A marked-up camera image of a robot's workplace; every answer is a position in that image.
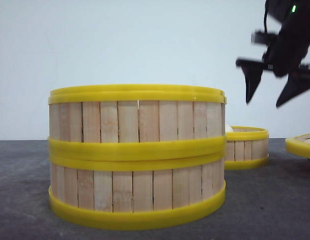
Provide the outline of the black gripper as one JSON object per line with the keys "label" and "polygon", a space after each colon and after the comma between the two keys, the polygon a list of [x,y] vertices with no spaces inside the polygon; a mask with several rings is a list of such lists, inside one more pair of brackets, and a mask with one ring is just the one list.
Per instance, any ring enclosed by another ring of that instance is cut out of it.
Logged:
{"label": "black gripper", "polygon": [[[310,90],[310,69],[298,69],[310,46],[310,9],[269,9],[267,15],[281,23],[278,34],[256,31],[251,35],[254,44],[267,45],[263,61],[273,65],[277,77],[288,74],[287,83],[276,102],[280,107],[292,98]],[[250,103],[264,70],[260,61],[238,58],[235,62],[245,77],[245,101]]]}

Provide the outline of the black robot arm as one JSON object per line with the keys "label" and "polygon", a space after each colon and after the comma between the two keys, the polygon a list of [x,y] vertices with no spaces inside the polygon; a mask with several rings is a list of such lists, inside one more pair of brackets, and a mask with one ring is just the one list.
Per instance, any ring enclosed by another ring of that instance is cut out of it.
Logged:
{"label": "black robot arm", "polygon": [[238,58],[235,64],[245,76],[247,103],[251,101],[263,71],[273,72],[276,77],[288,76],[276,102],[276,107],[280,107],[310,89],[310,67],[301,64],[310,46],[310,0],[267,0],[264,22],[268,16],[280,22],[281,29],[272,33],[265,28],[252,34],[252,43],[267,46],[262,60]]}

